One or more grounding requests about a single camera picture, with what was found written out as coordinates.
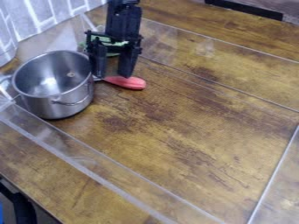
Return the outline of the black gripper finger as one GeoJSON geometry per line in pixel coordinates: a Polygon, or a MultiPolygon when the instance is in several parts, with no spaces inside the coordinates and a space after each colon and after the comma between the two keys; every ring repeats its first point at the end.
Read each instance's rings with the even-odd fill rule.
{"type": "Polygon", "coordinates": [[[88,44],[86,51],[90,64],[90,72],[97,78],[102,79],[106,73],[108,48],[101,45],[97,40],[93,40],[88,44]]]}
{"type": "Polygon", "coordinates": [[[138,45],[124,46],[118,50],[117,74],[124,78],[132,76],[141,50],[142,48],[138,45]]]}

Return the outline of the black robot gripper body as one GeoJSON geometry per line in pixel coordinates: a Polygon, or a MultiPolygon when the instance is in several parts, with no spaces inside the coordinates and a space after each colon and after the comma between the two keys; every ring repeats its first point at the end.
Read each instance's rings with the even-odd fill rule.
{"type": "MultiPolygon", "coordinates": [[[[97,40],[102,45],[104,42],[122,42],[128,41],[124,46],[140,46],[142,36],[140,34],[140,24],[142,10],[137,6],[140,0],[108,0],[106,1],[106,20],[105,30],[85,31],[85,44],[97,40]]],[[[106,46],[108,53],[118,53],[124,46],[106,46]]]]}

